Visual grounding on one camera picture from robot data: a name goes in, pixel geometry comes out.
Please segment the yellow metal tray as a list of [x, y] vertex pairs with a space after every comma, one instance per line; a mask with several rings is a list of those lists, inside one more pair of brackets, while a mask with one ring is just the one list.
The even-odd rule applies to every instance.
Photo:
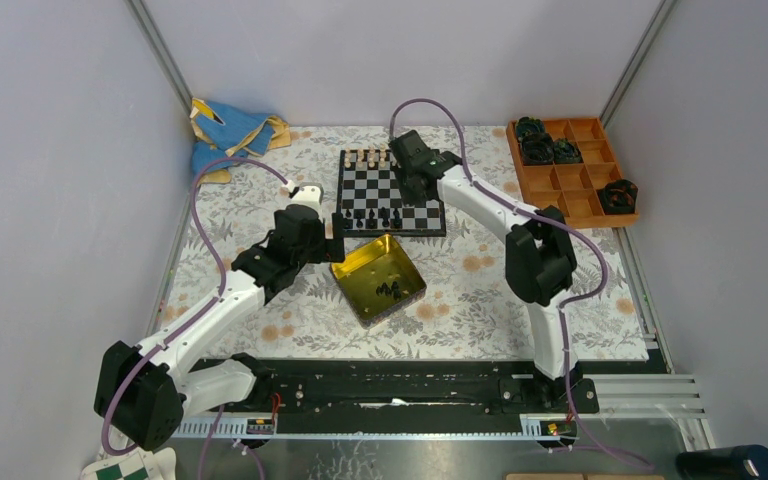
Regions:
[[[399, 309], [424, 295], [427, 284], [397, 239], [380, 236], [330, 265], [332, 275], [364, 329], [371, 329]], [[382, 283], [397, 282], [403, 296], [394, 300], [378, 296]]]

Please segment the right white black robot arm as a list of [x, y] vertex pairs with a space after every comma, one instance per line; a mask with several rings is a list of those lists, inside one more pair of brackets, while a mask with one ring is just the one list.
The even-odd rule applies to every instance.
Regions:
[[526, 304], [534, 340], [531, 395], [539, 408], [557, 412], [573, 398], [576, 367], [569, 335], [557, 307], [572, 285], [577, 259], [562, 213], [513, 199], [469, 173], [449, 151], [432, 149], [410, 130], [389, 140], [393, 168], [404, 201], [440, 200], [469, 215], [504, 246], [504, 279]]

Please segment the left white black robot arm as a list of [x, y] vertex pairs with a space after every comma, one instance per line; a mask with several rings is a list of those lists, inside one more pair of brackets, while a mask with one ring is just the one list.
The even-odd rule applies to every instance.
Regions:
[[94, 410], [104, 420], [102, 445], [113, 456], [117, 429], [143, 450], [164, 444], [190, 416], [228, 403], [256, 411], [269, 401], [270, 385], [236, 356], [211, 367], [196, 363], [238, 321], [290, 287], [308, 264], [345, 259], [344, 228], [333, 214], [327, 233], [320, 213], [291, 204], [274, 214], [275, 225], [243, 251], [220, 279], [217, 291], [165, 329], [134, 346], [118, 341], [105, 352]]

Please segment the black white chess board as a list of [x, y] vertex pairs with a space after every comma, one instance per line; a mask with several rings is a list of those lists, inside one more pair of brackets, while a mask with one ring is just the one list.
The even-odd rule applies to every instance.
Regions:
[[[344, 171], [339, 166], [336, 212], [342, 215], [350, 212], [353, 229], [345, 230], [350, 238], [375, 238], [384, 234], [405, 237], [443, 237], [446, 235], [445, 207], [440, 201], [428, 201], [424, 205], [404, 204], [396, 183], [394, 172], [390, 170]], [[379, 218], [379, 209], [390, 210], [390, 227], [383, 228]], [[364, 219], [357, 220], [355, 209], [364, 209], [365, 218], [370, 209], [375, 210], [379, 218], [379, 229], [364, 229]], [[400, 211], [403, 226], [391, 227], [392, 212]]]

